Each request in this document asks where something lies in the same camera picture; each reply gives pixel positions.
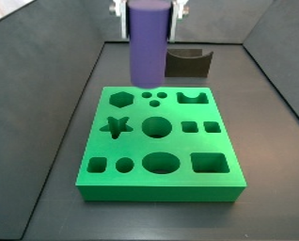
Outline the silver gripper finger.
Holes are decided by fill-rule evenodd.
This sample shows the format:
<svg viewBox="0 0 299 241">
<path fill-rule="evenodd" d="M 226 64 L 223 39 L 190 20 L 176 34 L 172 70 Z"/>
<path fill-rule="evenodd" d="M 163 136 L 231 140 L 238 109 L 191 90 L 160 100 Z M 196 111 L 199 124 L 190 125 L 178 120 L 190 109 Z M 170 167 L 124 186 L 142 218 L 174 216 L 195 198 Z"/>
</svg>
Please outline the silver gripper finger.
<svg viewBox="0 0 299 241">
<path fill-rule="evenodd" d="M 128 17 L 127 17 L 127 2 L 128 0 L 112 0 L 110 5 L 110 13 L 119 17 L 120 21 L 120 37 L 128 39 Z"/>
<path fill-rule="evenodd" d="M 170 17 L 170 34 L 168 40 L 174 42 L 176 40 L 178 21 L 188 15 L 188 0 L 172 0 L 171 1 L 171 17 Z"/>
</svg>

